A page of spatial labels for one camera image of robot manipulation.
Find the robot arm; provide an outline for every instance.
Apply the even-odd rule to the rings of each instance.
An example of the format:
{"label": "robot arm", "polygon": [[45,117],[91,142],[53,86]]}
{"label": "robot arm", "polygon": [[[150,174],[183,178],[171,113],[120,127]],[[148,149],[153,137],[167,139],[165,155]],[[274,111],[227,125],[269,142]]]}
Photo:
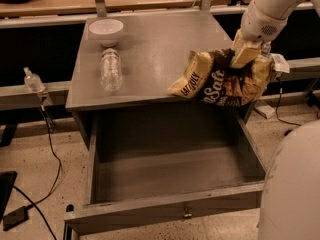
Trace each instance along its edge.
{"label": "robot arm", "polygon": [[[306,0],[252,0],[242,16],[244,40],[273,41],[287,24],[292,11]],[[320,0],[310,0],[320,15]]]}

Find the cabinet leg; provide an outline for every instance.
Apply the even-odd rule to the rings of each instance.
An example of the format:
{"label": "cabinet leg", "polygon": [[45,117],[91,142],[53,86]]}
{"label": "cabinet leg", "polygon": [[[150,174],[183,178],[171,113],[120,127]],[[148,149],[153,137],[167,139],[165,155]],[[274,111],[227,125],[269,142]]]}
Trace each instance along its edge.
{"label": "cabinet leg", "polygon": [[[71,211],[73,211],[73,205],[69,204],[67,206],[66,212]],[[78,234],[76,234],[76,232],[73,232],[72,228],[69,227],[67,223],[64,224],[63,240],[79,240]]]}
{"label": "cabinet leg", "polygon": [[2,136],[0,136],[0,147],[9,146],[16,132],[18,124],[7,124]]}

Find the snack bag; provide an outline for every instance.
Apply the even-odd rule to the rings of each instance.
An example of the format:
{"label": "snack bag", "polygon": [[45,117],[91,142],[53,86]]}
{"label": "snack bag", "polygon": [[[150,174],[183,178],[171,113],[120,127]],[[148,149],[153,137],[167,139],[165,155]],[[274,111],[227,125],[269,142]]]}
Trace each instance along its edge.
{"label": "snack bag", "polygon": [[190,52],[184,75],[168,93],[219,106],[240,107],[261,97],[271,77],[272,60],[259,55],[241,69],[230,68],[231,49]]}

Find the clear plastic bottle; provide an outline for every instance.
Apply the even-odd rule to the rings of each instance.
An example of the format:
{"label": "clear plastic bottle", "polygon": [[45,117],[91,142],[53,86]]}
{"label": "clear plastic bottle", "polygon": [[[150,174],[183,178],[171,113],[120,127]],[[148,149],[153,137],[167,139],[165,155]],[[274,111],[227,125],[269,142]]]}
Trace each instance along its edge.
{"label": "clear plastic bottle", "polygon": [[119,53],[112,48],[102,53],[101,85],[110,92],[117,91],[122,86],[121,59]]}
{"label": "clear plastic bottle", "polygon": [[33,93],[44,91],[46,87],[43,85],[40,77],[37,74],[32,73],[27,67],[23,68],[23,70],[26,73],[24,83],[28,87],[29,91]]}

